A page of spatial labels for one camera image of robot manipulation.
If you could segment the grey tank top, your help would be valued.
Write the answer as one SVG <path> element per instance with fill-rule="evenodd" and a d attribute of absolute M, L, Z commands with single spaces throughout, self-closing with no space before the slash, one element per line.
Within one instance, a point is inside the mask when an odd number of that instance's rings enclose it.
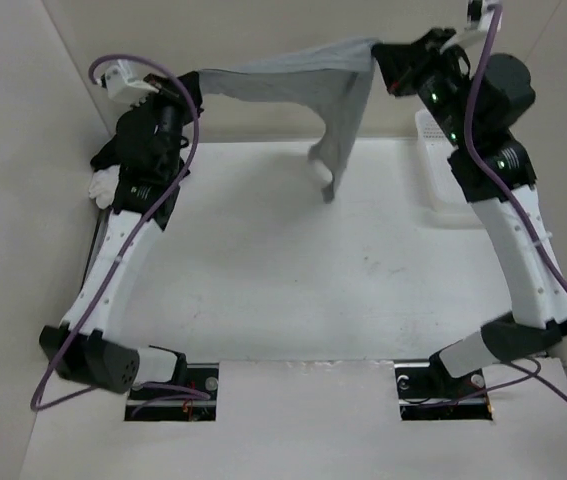
<path fill-rule="evenodd" d="M 257 103 L 306 107 L 324 124 L 321 139 L 308 150 L 308 161 L 331 173 L 323 200 L 334 200 L 357 138 L 375 75 L 374 37 L 349 38 L 226 69 L 203 69 L 204 95 Z"/>

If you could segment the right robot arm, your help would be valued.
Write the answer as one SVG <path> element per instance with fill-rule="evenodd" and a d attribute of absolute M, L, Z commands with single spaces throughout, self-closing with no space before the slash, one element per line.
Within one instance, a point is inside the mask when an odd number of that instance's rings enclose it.
<path fill-rule="evenodd" d="M 534 104 L 526 65 L 496 53 L 469 71 L 454 32 L 432 29 L 408 44 L 371 53 L 390 95 L 417 96 L 453 147 L 448 158 L 465 200 L 484 226 L 504 275 L 511 309 L 429 358 L 427 384 L 446 396 L 480 369 L 546 351 L 567 336 L 567 289 L 540 214 L 536 173 L 511 126 Z"/>

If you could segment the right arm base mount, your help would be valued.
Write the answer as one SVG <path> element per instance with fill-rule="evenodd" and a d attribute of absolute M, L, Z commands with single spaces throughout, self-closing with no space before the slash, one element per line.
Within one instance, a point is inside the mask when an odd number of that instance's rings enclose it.
<path fill-rule="evenodd" d="M 482 370 L 439 382 L 427 366 L 400 365 L 395 377 L 404 421 L 492 420 Z"/>

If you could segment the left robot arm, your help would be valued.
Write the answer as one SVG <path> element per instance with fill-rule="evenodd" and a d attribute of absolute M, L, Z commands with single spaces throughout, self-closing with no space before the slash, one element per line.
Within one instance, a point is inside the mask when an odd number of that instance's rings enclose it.
<path fill-rule="evenodd" d="M 39 345 L 48 359 L 43 378 L 57 375 L 86 391 L 117 394 L 153 384 L 173 399 L 187 387 L 182 354 L 153 345 L 129 346 L 121 339 L 119 323 L 189 173 L 193 157 L 181 152 L 197 149 L 198 139 L 185 137 L 183 129 L 197 123 L 202 112 L 200 75 L 149 74 L 133 80 L 107 73 L 99 83 L 133 104 L 90 161 L 95 175 L 116 176 L 113 197 L 104 205 L 106 231 L 76 300 L 58 325 L 41 330 Z"/>

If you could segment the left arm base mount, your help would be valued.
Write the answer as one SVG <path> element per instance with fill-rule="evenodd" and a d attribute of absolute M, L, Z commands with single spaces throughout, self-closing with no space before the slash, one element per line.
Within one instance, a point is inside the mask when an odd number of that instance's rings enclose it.
<path fill-rule="evenodd" d="M 188 364 L 170 383 L 134 387 L 127 396 L 126 422 L 214 422 L 220 364 Z"/>

